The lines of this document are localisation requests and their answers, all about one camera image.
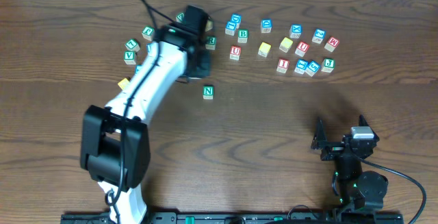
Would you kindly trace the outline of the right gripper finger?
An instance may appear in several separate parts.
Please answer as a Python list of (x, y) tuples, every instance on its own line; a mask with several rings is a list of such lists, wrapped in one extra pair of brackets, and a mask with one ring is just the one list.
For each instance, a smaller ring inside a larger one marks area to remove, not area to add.
[[(361, 114), (359, 116), (359, 126), (369, 126), (368, 122), (366, 121), (365, 117)], [(379, 141), (379, 137), (378, 135), (374, 132), (374, 138), (373, 140), (375, 141)]]
[(327, 144), (326, 133), (324, 131), (324, 126), (322, 119), (317, 118), (315, 134), (311, 143), (311, 149), (323, 149)]

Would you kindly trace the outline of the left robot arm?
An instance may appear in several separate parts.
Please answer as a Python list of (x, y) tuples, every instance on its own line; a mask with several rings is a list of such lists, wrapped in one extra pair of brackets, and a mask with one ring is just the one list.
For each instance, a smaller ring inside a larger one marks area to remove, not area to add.
[(210, 74), (205, 48), (209, 15), (189, 5), (182, 22), (154, 34), (151, 49), (128, 86), (83, 117), (80, 166), (105, 192), (112, 223), (141, 223), (147, 206), (141, 182), (151, 160), (148, 125), (169, 88)]

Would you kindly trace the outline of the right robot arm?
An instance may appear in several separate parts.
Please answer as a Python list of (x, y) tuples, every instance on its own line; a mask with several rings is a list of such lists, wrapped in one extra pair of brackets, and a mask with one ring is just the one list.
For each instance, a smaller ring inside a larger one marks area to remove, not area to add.
[(375, 171), (363, 171), (361, 162), (373, 154), (378, 141), (379, 137), (362, 115), (359, 124), (339, 142), (328, 141), (322, 120), (317, 120), (311, 148), (321, 151), (322, 161), (335, 163), (332, 189), (341, 201), (333, 210), (336, 221), (342, 221), (349, 214), (373, 216), (383, 208), (388, 180)]

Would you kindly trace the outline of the green N block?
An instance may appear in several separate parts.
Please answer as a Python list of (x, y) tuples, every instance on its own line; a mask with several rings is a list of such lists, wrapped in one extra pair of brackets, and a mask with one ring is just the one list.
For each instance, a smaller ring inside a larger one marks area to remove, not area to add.
[(214, 87), (213, 86), (203, 86), (203, 98), (213, 99), (214, 98)]

